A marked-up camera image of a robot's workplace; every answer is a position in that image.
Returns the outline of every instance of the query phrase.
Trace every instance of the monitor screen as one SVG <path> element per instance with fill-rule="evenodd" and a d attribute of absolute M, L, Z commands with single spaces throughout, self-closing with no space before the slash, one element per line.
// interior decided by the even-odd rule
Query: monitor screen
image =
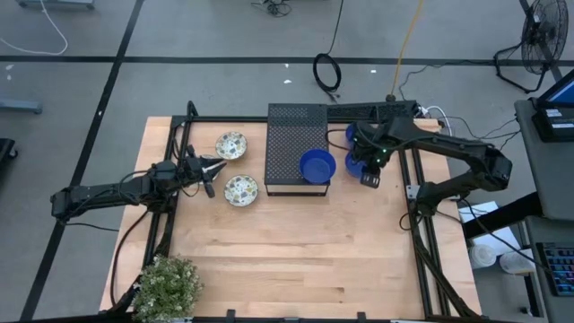
<path fill-rule="evenodd" d="M 548 101 L 556 103 L 574 103 L 574 80 L 565 84 L 556 93 L 552 94 Z"/>

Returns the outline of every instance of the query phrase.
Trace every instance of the green plant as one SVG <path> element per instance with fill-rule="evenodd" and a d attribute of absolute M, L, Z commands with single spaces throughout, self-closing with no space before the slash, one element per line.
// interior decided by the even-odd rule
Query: green plant
<path fill-rule="evenodd" d="M 191 316 L 204 288 L 196 271 L 191 260 L 156 256 L 142 272 L 134 319 L 148 323 Z"/>

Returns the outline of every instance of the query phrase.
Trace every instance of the fan stand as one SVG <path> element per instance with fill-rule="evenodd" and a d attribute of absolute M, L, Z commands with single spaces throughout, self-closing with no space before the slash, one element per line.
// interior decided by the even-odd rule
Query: fan stand
<path fill-rule="evenodd" d="M 499 50 L 498 52 L 496 52 L 496 54 L 494 54 L 494 66 L 496 66 L 496 76 L 498 76 L 500 79 L 502 79 L 503 81 L 510 83 L 516 87 L 518 87 L 518 89 L 524 91 L 524 93 L 528 94 L 530 92 L 536 92 L 538 90 L 540 90 L 540 86 L 542 85 L 542 81 L 544 80 L 544 76 L 546 75 L 546 72 L 550 69 L 550 67 L 548 66 L 548 64 L 543 64 L 542 66 L 542 74 L 540 74 L 540 80 L 538 80 L 538 84 L 536 85 L 536 88 L 533 90 L 527 89 L 524 86 L 510 80 L 509 78 L 506 78 L 502 75 L 502 73 L 500 72 L 500 61 L 499 61 L 499 55 L 502 53 L 506 53 L 510 50 L 515 51 L 517 50 L 519 47 L 522 46 L 522 44 L 524 44 L 524 41 L 521 41 L 518 45 L 509 47 L 509 48 L 504 48 Z"/>

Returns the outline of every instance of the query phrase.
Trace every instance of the computer monitor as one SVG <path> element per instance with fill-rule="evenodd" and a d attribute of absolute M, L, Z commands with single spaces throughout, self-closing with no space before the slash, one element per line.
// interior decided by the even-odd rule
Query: computer monitor
<path fill-rule="evenodd" d="M 574 107 L 574 70 L 562 77 L 538 101 Z"/>

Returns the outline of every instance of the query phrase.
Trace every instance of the robotic arm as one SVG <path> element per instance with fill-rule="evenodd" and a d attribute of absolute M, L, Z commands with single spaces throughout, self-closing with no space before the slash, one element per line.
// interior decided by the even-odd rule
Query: robotic arm
<path fill-rule="evenodd" d="M 416 204 L 423 215 L 434 214 L 445 198 L 465 197 L 477 188 L 498 191 L 509 184 L 512 162 L 491 144 L 425 131 L 409 118 L 394 118 L 379 127 L 357 121 L 352 124 L 352 132 L 352 160 L 365 162 L 361 184 L 372 188 L 378 188 L 380 169 L 397 149 L 419 148 L 465 161 L 470 166 L 469 172 L 453 179 L 419 186 Z"/>
<path fill-rule="evenodd" d="M 75 186 L 64 188 L 51 198 L 52 215 L 67 222 L 92 209 L 121 206 L 146 205 L 150 212 L 165 213 L 168 197 L 182 188 L 203 182 L 209 197 L 215 193 L 211 185 L 213 177 L 226 165 L 223 159 L 196 157 L 192 145 L 187 147 L 187 156 L 179 163 L 162 161 L 153 164 L 143 176 L 126 182 L 98 186 Z"/>

